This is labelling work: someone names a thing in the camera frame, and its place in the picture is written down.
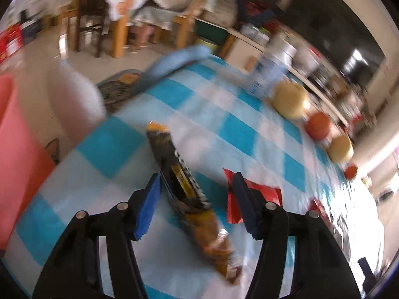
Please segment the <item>red snack wrapper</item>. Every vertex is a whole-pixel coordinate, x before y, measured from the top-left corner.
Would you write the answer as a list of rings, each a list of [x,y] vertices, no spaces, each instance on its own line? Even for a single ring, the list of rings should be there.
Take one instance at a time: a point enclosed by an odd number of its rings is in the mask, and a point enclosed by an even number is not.
[[[226,220],[229,224],[240,224],[243,222],[241,211],[239,209],[238,201],[233,191],[233,176],[235,172],[228,169],[223,169],[224,175],[228,182],[228,196],[227,196],[227,210]],[[278,206],[283,206],[283,198],[280,188],[273,188],[270,186],[257,184],[248,179],[244,179],[250,190],[259,191],[266,201],[276,203]]]

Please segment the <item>black orange snack wrapper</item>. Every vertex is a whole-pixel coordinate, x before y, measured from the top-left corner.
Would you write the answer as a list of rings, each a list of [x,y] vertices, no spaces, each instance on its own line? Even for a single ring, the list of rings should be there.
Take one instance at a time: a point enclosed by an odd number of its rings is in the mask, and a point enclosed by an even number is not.
[[[169,205],[186,235],[227,282],[238,283],[242,262],[231,244],[229,232],[175,147],[170,130],[151,121],[146,136],[168,192]]]

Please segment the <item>small orange tangerine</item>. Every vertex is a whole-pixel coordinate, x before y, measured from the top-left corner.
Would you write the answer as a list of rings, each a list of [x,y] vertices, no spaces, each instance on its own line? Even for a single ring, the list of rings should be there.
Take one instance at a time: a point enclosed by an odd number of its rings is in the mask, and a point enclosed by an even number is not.
[[[344,177],[346,180],[353,180],[358,173],[358,166],[355,164],[351,164],[346,167],[344,171]]]

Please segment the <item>pink plastic bucket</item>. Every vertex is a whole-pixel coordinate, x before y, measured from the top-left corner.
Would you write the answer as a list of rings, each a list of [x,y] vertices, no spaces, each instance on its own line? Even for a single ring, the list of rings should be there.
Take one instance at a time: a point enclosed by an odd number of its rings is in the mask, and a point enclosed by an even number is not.
[[[18,103],[15,80],[1,76],[1,255],[15,224],[55,164],[30,130]]]

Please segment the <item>yellow pear right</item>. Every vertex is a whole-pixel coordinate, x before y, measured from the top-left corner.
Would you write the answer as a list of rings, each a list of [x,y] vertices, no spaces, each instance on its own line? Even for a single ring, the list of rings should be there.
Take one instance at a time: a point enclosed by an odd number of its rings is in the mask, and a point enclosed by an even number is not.
[[[348,135],[341,135],[332,139],[327,148],[327,154],[333,163],[346,163],[354,154],[352,142]]]

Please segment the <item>yellow pear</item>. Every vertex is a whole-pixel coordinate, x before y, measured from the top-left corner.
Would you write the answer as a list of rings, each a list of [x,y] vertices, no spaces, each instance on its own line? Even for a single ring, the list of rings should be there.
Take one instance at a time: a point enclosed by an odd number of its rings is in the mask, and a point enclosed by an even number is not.
[[[271,105],[285,119],[297,120],[305,114],[309,100],[309,93],[302,85],[284,80],[276,85]]]
[[[327,154],[333,163],[346,163],[354,154],[352,142],[348,135],[341,135],[332,139],[327,148]]]

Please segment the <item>red apple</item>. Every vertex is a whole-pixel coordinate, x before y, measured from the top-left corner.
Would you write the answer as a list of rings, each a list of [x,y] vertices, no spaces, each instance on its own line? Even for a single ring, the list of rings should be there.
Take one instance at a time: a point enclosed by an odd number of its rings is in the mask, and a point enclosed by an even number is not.
[[[325,113],[316,112],[309,118],[305,130],[314,141],[322,141],[331,131],[331,119]]]

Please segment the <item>yellow pear left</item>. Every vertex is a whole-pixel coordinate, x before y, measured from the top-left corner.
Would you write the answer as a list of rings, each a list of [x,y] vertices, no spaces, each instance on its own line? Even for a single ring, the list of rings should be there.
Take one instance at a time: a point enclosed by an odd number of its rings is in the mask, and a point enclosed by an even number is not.
[[[285,119],[297,120],[305,114],[309,100],[309,93],[302,85],[284,80],[276,85],[271,105]]]

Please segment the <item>blue white checkered tablecloth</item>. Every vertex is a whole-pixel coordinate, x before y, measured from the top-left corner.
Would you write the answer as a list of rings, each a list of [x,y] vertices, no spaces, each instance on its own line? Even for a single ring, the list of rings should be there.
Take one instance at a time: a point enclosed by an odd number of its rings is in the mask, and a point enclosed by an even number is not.
[[[73,215],[108,211],[146,186],[157,171],[145,135],[151,121],[167,125],[221,221],[226,219],[224,171],[281,189],[283,207],[305,213],[324,206],[348,247],[358,284],[366,258],[382,267],[384,227],[360,180],[347,181],[302,124],[281,117],[239,87],[243,76],[210,57],[164,78],[111,115],[55,168],[20,218],[3,263],[26,295]]]

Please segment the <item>owl pattern pillow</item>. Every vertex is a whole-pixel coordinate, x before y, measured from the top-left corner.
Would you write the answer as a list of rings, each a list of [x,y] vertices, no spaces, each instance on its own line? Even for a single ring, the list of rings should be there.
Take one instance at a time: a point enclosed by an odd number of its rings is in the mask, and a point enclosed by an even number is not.
[[[143,72],[123,70],[97,84],[108,115],[115,113],[141,91],[137,88]]]

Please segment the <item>blue cushion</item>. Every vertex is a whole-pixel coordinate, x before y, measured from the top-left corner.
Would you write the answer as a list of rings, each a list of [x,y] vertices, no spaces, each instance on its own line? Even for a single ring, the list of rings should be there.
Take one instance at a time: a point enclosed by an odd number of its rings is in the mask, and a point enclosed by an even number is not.
[[[134,83],[130,96],[134,97],[158,83],[162,78],[190,64],[206,60],[212,50],[203,45],[193,45],[162,56],[147,68]]]

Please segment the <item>white tv cabinet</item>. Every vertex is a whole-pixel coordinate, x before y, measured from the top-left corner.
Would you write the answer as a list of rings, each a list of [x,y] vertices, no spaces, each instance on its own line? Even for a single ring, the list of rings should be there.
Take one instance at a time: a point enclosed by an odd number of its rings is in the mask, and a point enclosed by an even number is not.
[[[349,121],[316,85],[293,69],[292,57],[296,48],[288,41],[277,37],[264,47],[233,28],[229,28],[227,33],[219,57],[247,74],[244,88],[252,96],[258,99],[271,98],[280,82],[294,78],[294,82],[304,87],[307,93],[318,97],[322,109],[327,110],[344,127],[349,126]]]

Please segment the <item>green waste bin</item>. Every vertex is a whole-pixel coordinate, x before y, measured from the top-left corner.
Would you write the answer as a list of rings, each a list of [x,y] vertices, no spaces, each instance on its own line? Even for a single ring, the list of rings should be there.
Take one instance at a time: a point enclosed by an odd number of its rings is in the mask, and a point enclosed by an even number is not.
[[[215,42],[213,42],[213,41],[211,41],[209,39],[206,39],[204,37],[198,37],[196,39],[196,45],[205,46],[205,47],[209,48],[213,53],[218,48],[218,45]]]

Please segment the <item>dark flower bouquet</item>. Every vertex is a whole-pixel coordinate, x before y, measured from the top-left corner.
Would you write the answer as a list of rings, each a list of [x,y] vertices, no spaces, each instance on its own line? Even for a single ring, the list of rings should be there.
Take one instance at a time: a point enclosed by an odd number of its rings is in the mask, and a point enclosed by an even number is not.
[[[280,0],[236,0],[237,26],[252,24],[261,27],[275,19],[281,12]]]

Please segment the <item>light wooden chair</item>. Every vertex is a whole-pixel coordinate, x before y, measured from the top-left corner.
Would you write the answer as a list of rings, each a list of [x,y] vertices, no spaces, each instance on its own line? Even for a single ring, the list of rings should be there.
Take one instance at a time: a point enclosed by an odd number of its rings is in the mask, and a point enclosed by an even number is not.
[[[150,42],[160,41],[164,31],[173,31],[175,25],[179,27],[175,36],[175,47],[182,49],[189,44],[191,31],[195,20],[204,11],[213,12],[218,0],[166,0],[164,3],[155,0],[154,26]]]

